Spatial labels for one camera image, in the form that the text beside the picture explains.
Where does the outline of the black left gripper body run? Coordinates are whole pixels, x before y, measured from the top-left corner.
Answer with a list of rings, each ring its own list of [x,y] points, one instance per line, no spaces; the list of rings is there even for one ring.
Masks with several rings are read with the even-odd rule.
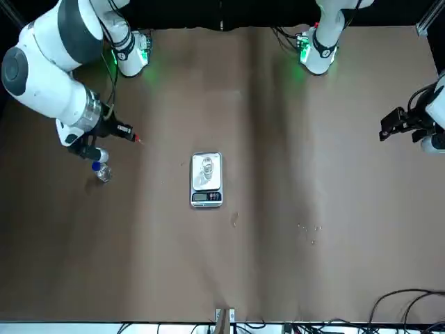
[[[406,113],[404,129],[431,132],[435,129],[435,121],[423,109],[412,109]]]

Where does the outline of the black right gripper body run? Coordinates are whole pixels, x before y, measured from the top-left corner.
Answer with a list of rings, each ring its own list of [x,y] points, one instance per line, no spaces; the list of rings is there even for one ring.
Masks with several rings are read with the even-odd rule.
[[[114,110],[108,110],[102,113],[99,117],[98,123],[92,130],[92,137],[106,138],[107,136],[119,136],[118,119],[115,116]]]

